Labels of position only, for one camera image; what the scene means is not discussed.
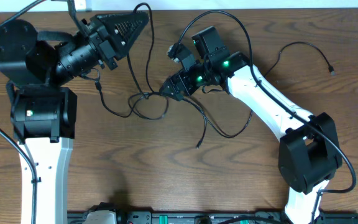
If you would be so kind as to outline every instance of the wooden tabletop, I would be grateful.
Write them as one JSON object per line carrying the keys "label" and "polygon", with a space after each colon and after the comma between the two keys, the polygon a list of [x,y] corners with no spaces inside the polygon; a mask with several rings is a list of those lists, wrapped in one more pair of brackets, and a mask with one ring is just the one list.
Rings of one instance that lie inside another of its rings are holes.
{"label": "wooden tabletop", "polygon": [[[284,95],[314,114],[327,112],[336,123],[342,150],[358,178],[358,9],[231,10],[247,27],[255,64],[264,73],[285,44],[302,40],[316,44],[334,66],[330,76],[325,61],[313,48],[289,47],[267,80]],[[157,90],[180,69],[167,56],[184,27],[202,11],[155,11],[155,45],[149,77]],[[90,18],[95,12],[79,14]],[[0,22],[10,14],[0,14]],[[28,13],[22,16],[39,30],[74,33],[67,13]],[[223,15],[208,15],[189,29],[183,43],[195,52],[191,35],[215,26],[231,52],[248,54],[240,27]],[[133,48],[131,59],[146,91],[145,63],[151,43],[148,25]],[[136,93],[126,60],[113,71],[102,71],[106,103],[128,112],[127,98]],[[0,127],[12,134],[7,78],[0,72]],[[119,118],[108,113],[92,82],[74,79],[68,85],[78,95],[76,138],[68,175],[68,209],[83,211],[99,202],[151,207],[163,211],[247,211],[283,209],[288,185],[278,168],[278,141],[254,116],[249,127],[234,139],[224,139],[208,127],[200,149],[195,146],[203,119],[191,105],[170,100],[166,118],[148,121],[136,116]],[[225,93],[194,94],[227,133],[246,122],[249,108]],[[163,98],[143,101],[139,109],[150,116],[163,111]],[[351,183],[343,165],[330,189]],[[358,182],[344,195],[326,194],[323,210],[358,212]],[[0,137],[0,223],[21,219],[19,155]]]}

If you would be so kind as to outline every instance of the white wall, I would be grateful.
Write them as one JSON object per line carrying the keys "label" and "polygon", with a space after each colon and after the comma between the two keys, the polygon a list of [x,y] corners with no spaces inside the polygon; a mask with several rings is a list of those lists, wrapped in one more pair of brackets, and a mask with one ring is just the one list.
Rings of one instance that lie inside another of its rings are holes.
{"label": "white wall", "polygon": [[[16,12],[33,0],[0,0],[0,12]],[[76,0],[77,10],[132,10],[147,2],[159,9],[271,9],[271,8],[330,8],[358,7],[358,0]],[[65,2],[46,1],[33,11],[66,11]]]}

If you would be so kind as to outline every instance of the white arm tube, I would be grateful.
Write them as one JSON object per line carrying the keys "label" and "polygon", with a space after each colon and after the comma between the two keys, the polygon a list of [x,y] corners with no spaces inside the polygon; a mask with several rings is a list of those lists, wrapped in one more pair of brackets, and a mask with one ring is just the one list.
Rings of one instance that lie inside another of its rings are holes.
{"label": "white arm tube", "polygon": [[[296,112],[298,116],[309,121],[312,115],[307,110],[294,104],[274,86],[272,86],[254,66],[254,72],[258,80],[261,80],[266,90],[269,91],[276,99],[280,100],[287,108]],[[234,72],[234,76],[227,80],[230,93],[244,102],[249,108],[261,118],[262,121],[272,130],[278,140],[284,135],[288,128],[297,129],[303,125],[297,119],[293,119],[283,108],[266,95],[258,86],[252,77],[249,66],[242,67]],[[294,224],[307,224],[311,220],[314,201],[316,200],[317,191],[324,189],[328,185],[328,180],[316,185],[313,190],[305,195],[303,192],[298,193],[290,188],[288,203],[285,206],[285,213]],[[314,218],[319,216],[317,209]]]}
{"label": "white arm tube", "polygon": [[[38,178],[37,224],[67,224],[67,175],[73,150],[73,139],[60,138],[50,143],[49,138],[28,138],[19,145],[35,163]],[[32,175],[26,161],[22,166],[22,224],[31,224]]]}

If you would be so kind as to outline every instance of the table surface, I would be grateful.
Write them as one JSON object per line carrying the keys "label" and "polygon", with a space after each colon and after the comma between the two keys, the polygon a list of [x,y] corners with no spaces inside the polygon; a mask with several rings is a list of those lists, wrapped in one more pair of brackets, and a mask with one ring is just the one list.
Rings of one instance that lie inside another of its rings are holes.
{"label": "table surface", "polygon": [[[312,111],[327,112],[336,122],[342,150],[353,163],[358,178],[358,9],[231,10],[247,27],[255,64],[262,73],[277,59],[285,44],[303,40],[316,44],[334,66],[327,65],[313,48],[294,45],[267,77],[284,95]],[[155,45],[149,78],[158,89],[180,69],[166,51],[184,27],[201,11],[155,11]],[[81,13],[90,18],[95,12]],[[0,14],[0,22],[10,14]],[[64,12],[28,13],[22,17],[39,30],[75,33]],[[189,29],[183,43],[193,51],[191,35],[215,26],[232,51],[248,53],[240,27],[223,15],[209,15]],[[145,63],[151,43],[148,25],[131,49],[131,59],[141,87],[146,90]],[[136,93],[126,60],[113,71],[102,71],[106,103],[128,112],[127,98]],[[0,72],[0,127],[12,134],[7,78]],[[277,169],[278,141],[254,116],[248,128],[234,139],[218,136],[210,127],[200,149],[195,146],[203,131],[203,119],[191,105],[170,100],[166,118],[158,121],[136,116],[119,118],[108,113],[90,81],[79,78],[68,85],[78,95],[76,138],[68,175],[68,209],[87,210],[99,202],[151,207],[164,211],[246,211],[283,209],[288,185]],[[195,93],[216,122],[228,133],[244,125],[249,108],[225,93]],[[150,116],[163,111],[163,98],[141,102]],[[330,189],[351,183],[343,165]],[[21,169],[19,156],[0,137],[0,223],[21,219]],[[321,208],[358,212],[356,189],[344,195],[324,195]]]}

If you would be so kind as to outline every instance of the white object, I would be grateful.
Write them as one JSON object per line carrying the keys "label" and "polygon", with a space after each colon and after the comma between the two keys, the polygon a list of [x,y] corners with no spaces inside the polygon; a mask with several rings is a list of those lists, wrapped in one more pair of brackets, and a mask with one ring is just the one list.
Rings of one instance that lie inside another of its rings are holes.
{"label": "white object", "polygon": [[[308,224],[311,220],[311,212],[313,211],[314,202],[316,201],[317,191],[324,189],[328,185],[328,180],[322,181],[320,184],[313,187],[312,191],[305,195],[298,193],[290,187],[290,194],[288,196],[288,203],[285,206],[285,214],[294,224]],[[316,209],[314,219],[320,215],[320,211]]]}
{"label": "white object", "polygon": [[84,224],[116,224],[116,213],[112,211],[95,211],[89,213]]}
{"label": "white object", "polygon": [[[309,116],[312,115],[307,110],[300,108],[294,104],[282,93],[280,93],[274,86],[272,86],[259,72],[258,68],[254,66],[255,76],[261,80],[265,89],[272,94],[276,99],[281,101],[287,108],[296,112],[298,116],[309,121]],[[278,106],[269,96],[267,96],[258,86],[252,77],[249,66],[242,67],[234,72],[234,76],[227,80],[230,93],[244,102],[250,109],[252,109],[261,120],[272,130],[278,140],[284,135],[288,128],[297,129],[303,125],[297,119],[293,119],[290,114],[285,112],[283,108]],[[303,192],[299,193],[290,187],[290,195],[288,203],[285,207],[285,213],[294,224],[307,224],[311,220],[311,212],[313,211],[314,201],[316,200],[316,191],[324,189],[328,180],[313,187],[312,192],[305,195]],[[318,217],[319,211],[316,211],[315,218]]]}
{"label": "white object", "polygon": [[[20,148],[36,164],[41,178],[37,184],[37,224],[67,224],[67,175],[73,139],[60,138],[58,143],[50,143],[49,138],[28,138]],[[32,175],[26,161],[22,157],[20,160],[22,224],[31,224]]]}
{"label": "white object", "polygon": [[[0,0],[0,12],[17,12],[26,7],[34,0]],[[87,10],[93,11],[122,11],[133,10],[141,0],[75,0],[77,10],[85,6]],[[194,9],[294,9],[294,8],[354,8],[358,7],[358,1],[343,0],[264,0],[264,1],[244,1],[244,0],[148,0],[153,10],[194,10]],[[67,11],[65,2],[46,1],[36,6],[35,11]]]}

